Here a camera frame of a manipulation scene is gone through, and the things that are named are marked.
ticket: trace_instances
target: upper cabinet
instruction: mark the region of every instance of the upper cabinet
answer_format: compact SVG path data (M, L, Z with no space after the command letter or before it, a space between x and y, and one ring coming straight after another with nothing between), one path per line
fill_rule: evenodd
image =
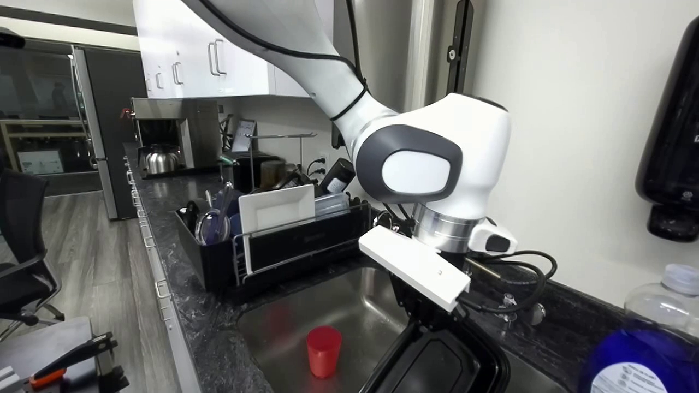
M332 3L317 0L327 37ZM181 0L133 0L148 99L308 96L286 72L233 46Z

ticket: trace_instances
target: chair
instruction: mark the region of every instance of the chair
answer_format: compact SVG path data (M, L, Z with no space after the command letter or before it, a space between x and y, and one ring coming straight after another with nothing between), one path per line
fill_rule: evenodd
M0 232L16 255L0 262L0 320L39 323L37 311L66 317L48 302L60 291L43 257L41 208L45 182L28 174L0 174Z

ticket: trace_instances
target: dark granite countertop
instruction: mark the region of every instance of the dark granite countertop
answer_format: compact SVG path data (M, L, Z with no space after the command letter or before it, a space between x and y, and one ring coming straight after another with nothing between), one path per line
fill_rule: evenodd
M126 160L131 168L138 168L135 147L126 147ZM180 242L180 222L173 214L181 204L203 198L206 191L217 191L219 186L217 174L155 179L133 174L133 189L145 208L201 392L264 393L270 387L233 328L237 309L217 302L203 291ZM486 286L486 281L486 277L475 276L475 293L491 293L493 286ZM566 388L577 392L578 375L597 343L625 326L629 317L560 285L546 285L541 304L546 320L538 328L504 323L500 317L489 314L473 314L473 321L497 343L557 379Z

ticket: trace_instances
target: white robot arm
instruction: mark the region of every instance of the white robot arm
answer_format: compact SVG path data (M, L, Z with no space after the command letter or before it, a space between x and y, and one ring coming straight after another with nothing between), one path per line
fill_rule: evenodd
M510 142L503 108L458 94L406 113L380 105L322 29L319 6L329 0L184 3L312 96L338 128L365 193L420 206L420 242L445 253L512 251L510 233L486 220Z

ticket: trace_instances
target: kitchen sink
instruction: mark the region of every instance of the kitchen sink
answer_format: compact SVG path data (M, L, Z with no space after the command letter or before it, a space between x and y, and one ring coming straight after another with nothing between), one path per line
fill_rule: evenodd
M317 326L344 332L338 373L317 380L308 371L307 334ZM246 311L239 329L278 393L356 393L372 380L408 326L387 273L356 268L289 297ZM507 352L512 379L504 393L568 393L560 382Z

